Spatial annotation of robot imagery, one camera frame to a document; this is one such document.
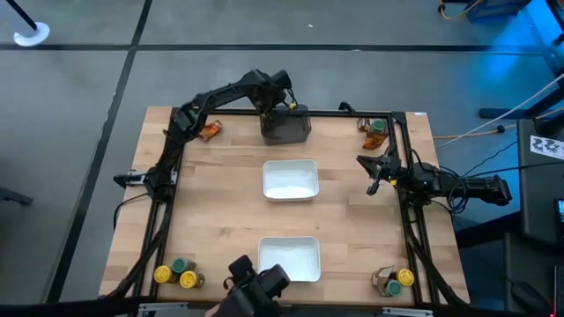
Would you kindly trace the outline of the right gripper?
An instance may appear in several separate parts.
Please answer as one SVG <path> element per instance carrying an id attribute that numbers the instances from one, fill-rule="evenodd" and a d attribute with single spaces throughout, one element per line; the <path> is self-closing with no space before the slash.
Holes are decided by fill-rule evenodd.
<path id="1" fill-rule="evenodd" d="M 390 182 L 404 176 L 404 168 L 399 158 L 387 155 L 377 157 L 359 155 L 356 160 L 367 173 L 370 173 L 369 178 L 372 180 L 372 184 L 367 188 L 368 195 L 377 193 L 380 181 Z"/>

